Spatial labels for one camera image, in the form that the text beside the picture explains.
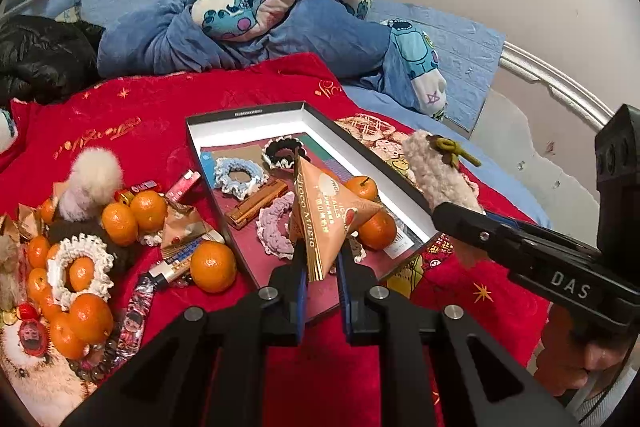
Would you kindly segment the person's hand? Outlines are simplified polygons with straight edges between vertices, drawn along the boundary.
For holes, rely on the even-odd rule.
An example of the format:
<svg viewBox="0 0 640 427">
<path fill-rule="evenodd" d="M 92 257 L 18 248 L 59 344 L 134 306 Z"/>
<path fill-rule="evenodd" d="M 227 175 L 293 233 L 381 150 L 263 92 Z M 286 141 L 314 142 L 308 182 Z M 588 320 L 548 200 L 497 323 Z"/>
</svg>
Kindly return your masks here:
<svg viewBox="0 0 640 427">
<path fill-rule="evenodd" d="M 541 336 L 542 350 L 536 361 L 534 377 L 555 397 L 567 390 L 582 389 L 592 372 L 600 379 L 588 398 L 602 392 L 623 362 L 630 340 L 618 343 L 576 343 L 572 335 L 574 323 L 562 307 L 552 305 Z"/>
</svg>

